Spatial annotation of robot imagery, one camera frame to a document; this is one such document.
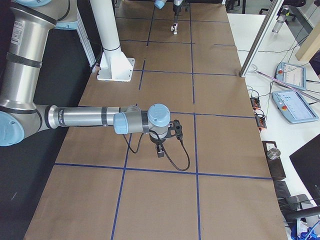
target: light blue tablet device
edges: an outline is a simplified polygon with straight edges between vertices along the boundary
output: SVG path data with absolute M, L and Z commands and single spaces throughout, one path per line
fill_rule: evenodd
M 296 89 L 307 89 L 306 68 L 287 62 L 280 62 L 276 68 L 274 77 Z
M 307 101 L 296 91 L 275 91 L 272 99 L 285 119 L 292 124 L 319 120 Z

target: blue cable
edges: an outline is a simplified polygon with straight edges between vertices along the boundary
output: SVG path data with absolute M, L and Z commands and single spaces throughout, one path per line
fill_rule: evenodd
M 316 228 L 316 226 L 317 226 L 319 223 L 320 223 L 320 220 L 319 220 L 315 225 L 313 225 L 313 227 L 310 229 L 310 231 L 308 232 L 308 234 L 307 234 L 307 235 L 305 236 L 305 238 L 302 239 L 302 240 L 307 240 L 308 237 L 310 236 L 310 234 L 313 232 L 313 230 Z

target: light blue joint cap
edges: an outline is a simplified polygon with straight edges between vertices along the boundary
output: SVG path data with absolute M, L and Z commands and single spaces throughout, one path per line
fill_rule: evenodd
M 51 0 L 15 0 L 15 2 L 26 7 L 36 8 L 50 3 Z
M 128 133 L 128 120 L 124 112 L 119 112 L 113 115 L 113 128 L 116 134 Z
M 0 146 L 11 146 L 24 138 L 25 131 L 20 122 L 10 114 L 0 111 Z
M 165 3 L 161 0 L 155 0 L 154 1 L 154 5 L 158 8 L 158 9 L 162 9 L 165 5 Z
M 55 29 L 60 30 L 76 30 L 78 28 L 78 21 L 71 22 L 57 22 Z
M 156 103 L 148 110 L 149 121 L 157 127 L 165 127 L 170 123 L 170 111 L 166 105 Z

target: black band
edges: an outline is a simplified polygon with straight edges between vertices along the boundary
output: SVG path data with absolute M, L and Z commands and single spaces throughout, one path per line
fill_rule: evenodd
M 57 20 L 55 20 L 54 18 L 44 15 L 43 13 L 33 10 L 32 8 L 29 8 L 27 6 L 22 6 L 16 2 L 11 2 L 11 8 L 22 10 L 28 14 L 31 14 L 33 16 L 46 20 L 47 22 L 53 25 L 57 25 Z
M 101 108 L 101 122 L 102 122 L 102 125 L 105 127 L 109 126 L 107 121 L 107 109 L 108 109 L 107 106 L 103 106 Z
M 58 121 L 60 124 L 60 127 L 66 127 L 67 125 L 65 124 L 65 109 L 64 108 L 60 108 L 58 111 Z
M 102 47 L 104 50 L 106 50 L 106 51 L 114 51 L 114 50 L 117 50 L 118 48 L 120 48 L 120 45 L 117 47 L 117 48 L 115 48 L 115 49 L 106 49 L 106 48 L 104 48 L 104 47 Z
M 41 116 L 40 112 L 37 110 L 36 113 L 38 114 L 39 119 L 40 119 L 40 126 L 39 126 L 38 130 L 36 131 L 36 132 L 39 132 L 40 128 L 42 127 L 43 121 L 42 121 L 42 116 Z
M 58 22 L 61 21 L 61 20 L 63 20 L 63 19 L 65 19 L 65 18 L 68 16 L 69 12 L 70 12 L 70 0 L 68 0 L 68 9 L 66 10 L 65 15 L 63 15 L 62 17 L 60 17 L 60 18 L 58 19 Z
M 11 113 L 11 114 L 35 114 L 37 112 L 37 109 L 17 110 L 17 109 L 8 108 L 5 106 L 0 106 L 0 111 L 5 112 L 5 113 Z
M 49 110 L 52 106 L 47 106 L 45 108 L 45 111 L 44 111 L 44 122 L 45 122 L 45 125 L 48 129 L 52 129 L 52 127 L 50 126 L 49 124 Z
M 31 60 L 23 56 L 15 55 L 11 52 L 6 53 L 6 59 L 12 63 L 22 64 L 22 65 L 26 65 L 26 66 L 30 66 L 38 69 L 41 68 L 42 66 L 42 61 Z
M 141 111 L 141 120 L 142 120 L 143 133 L 146 134 L 149 132 L 149 120 L 148 120 L 148 112 L 147 111 Z

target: white table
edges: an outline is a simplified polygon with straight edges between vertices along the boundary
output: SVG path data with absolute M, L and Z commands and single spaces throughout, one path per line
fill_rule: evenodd
M 264 15 L 252 15 L 252 14 L 228 14 L 229 22 L 235 45 L 238 49 L 238 56 L 241 65 L 244 63 L 248 50 L 250 50 L 252 43 L 257 35 L 257 32 L 264 20 Z M 291 48 L 292 44 L 295 46 L 297 42 L 294 36 L 290 32 L 288 26 L 284 24 L 280 32 L 272 33 L 271 25 L 266 37 L 264 38 L 260 51 L 275 51 L 280 52 Z M 299 46 L 294 49 L 290 63 L 303 65 L 306 62 L 300 62 L 295 57 L 295 53 L 299 50 Z M 291 51 L 286 55 L 283 53 L 274 52 L 258 52 L 255 56 L 253 63 L 257 66 L 258 70 L 269 76 L 274 76 L 275 70 L 279 62 L 288 62 Z M 310 66 L 305 65 L 307 69 L 306 79 L 319 81 L 318 76 Z M 247 74 L 245 77 L 246 84 L 253 87 L 258 91 L 260 95 L 268 94 L 270 91 L 270 80 L 258 74 Z M 320 84 L 307 82 L 307 89 L 320 92 Z M 272 91 L 285 90 L 285 88 L 273 84 Z M 317 93 L 308 92 L 308 94 L 314 95 L 316 98 L 320 98 Z M 281 151 L 281 161 L 286 174 L 285 182 L 292 196 L 299 194 L 306 194 L 309 199 L 312 199 L 296 170 L 294 169 L 289 156 L 310 141 L 312 138 L 320 134 L 320 121 L 290 124 L 282 116 L 277 109 L 275 103 L 270 99 L 268 108 L 268 97 L 264 96 L 260 98 L 261 109 L 267 113 L 267 129 L 262 130 L 260 137 L 262 141 L 275 141 L 277 147 Z M 311 105 L 312 109 L 320 116 L 320 103 Z

